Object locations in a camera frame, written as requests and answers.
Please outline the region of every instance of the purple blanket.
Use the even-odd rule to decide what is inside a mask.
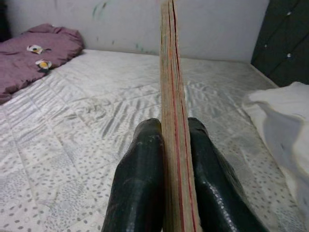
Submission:
[[[77,30],[42,24],[0,44],[0,104],[12,94],[80,54]]]

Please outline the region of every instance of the gray spots pattern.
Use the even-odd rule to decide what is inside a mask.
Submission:
[[[183,59],[190,116],[234,167],[261,220],[304,231],[282,173],[241,110],[271,85],[249,65]],[[99,232],[135,127],[160,118],[158,57],[85,50],[0,106],[0,227]]]

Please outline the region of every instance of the white wall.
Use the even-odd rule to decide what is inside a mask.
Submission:
[[[250,62],[269,0],[177,0],[181,56]],[[158,54],[160,0],[7,0],[14,36],[78,29],[86,48]]]

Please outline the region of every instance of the dark gray headboard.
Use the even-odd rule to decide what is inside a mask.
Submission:
[[[252,65],[280,87],[309,84],[309,0],[270,0]]]

